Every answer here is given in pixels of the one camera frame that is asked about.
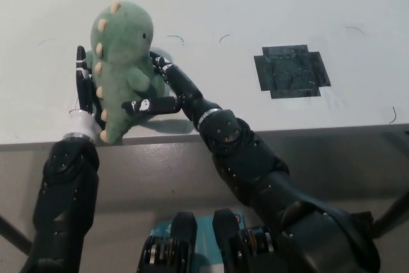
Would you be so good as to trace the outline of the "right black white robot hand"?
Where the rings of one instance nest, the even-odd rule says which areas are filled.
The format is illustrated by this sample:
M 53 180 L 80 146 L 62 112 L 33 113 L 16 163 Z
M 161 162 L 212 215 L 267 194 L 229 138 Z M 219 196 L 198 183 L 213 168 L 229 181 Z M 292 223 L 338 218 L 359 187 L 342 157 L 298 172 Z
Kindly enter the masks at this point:
M 207 116 L 221 110 L 218 104 L 204 98 L 198 87 L 177 65 L 153 51 L 150 52 L 150 57 L 154 72 L 161 76 L 174 95 L 124 102 L 121 107 L 128 115 L 161 115 L 183 111 L 198 128 Z

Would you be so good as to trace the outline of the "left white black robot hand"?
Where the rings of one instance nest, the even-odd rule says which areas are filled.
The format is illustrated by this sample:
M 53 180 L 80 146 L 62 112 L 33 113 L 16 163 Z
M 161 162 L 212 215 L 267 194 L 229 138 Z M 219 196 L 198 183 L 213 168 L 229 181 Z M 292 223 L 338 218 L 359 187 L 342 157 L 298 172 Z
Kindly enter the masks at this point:
M 75 83 L 77 90 L 78 108 L 70 111 L 70 117 L 79 122 L 79 128 L 72 134 L 89 136 L 96 141 L 105 128 L 105 122 L 101 119 L 102 107 L 96 95 L 96 86 L 93 80 L 91 65 L 86 50 L 79 45 L 75 61 Z

